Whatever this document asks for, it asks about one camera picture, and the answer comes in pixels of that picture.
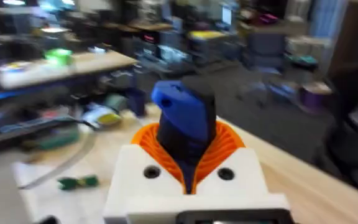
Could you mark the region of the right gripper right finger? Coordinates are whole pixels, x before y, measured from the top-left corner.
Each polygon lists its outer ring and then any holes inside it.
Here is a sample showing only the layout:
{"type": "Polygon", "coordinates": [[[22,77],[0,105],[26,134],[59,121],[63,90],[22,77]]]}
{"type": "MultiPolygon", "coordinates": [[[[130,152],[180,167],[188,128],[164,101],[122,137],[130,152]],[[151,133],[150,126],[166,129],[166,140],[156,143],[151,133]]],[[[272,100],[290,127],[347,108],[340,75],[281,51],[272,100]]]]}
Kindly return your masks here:
{"type": "Polygon", "coordinates": [[[267,194],[268,188],[255,151],[227,123],[217,121],[214,137],[197,163],[191,193],[267,194]]]}

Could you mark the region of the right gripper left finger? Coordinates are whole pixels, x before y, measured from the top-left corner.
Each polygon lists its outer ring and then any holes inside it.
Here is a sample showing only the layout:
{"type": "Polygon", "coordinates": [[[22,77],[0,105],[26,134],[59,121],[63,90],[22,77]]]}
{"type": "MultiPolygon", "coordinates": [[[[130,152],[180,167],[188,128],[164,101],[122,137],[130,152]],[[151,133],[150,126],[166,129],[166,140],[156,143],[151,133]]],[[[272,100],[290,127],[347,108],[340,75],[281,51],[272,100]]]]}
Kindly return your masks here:
{"type": "Polygon", "coordinates": [[[157,141],[158,123],[140,128],[116,159],[105,223],[175,223],[186,187],[177,163],[157,141]]]}

